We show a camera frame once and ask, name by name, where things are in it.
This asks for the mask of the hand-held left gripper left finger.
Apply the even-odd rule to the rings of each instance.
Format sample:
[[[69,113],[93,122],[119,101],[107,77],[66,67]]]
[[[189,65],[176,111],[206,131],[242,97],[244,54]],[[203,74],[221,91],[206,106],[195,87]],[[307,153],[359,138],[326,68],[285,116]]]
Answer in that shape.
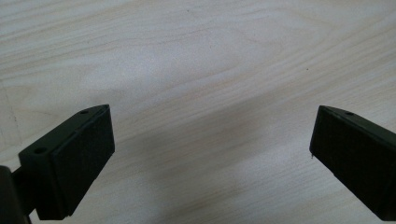
[[[42,220],[73,215],[115,152],[109,105],[83,109],[19,153]]]

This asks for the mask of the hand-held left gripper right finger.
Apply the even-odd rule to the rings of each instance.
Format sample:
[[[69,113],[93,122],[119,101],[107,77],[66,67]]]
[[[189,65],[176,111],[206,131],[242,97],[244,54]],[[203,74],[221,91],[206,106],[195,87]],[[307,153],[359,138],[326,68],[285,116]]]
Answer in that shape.
[[[322,105],[309,150],[378,218],[396,221],[396,133]]]

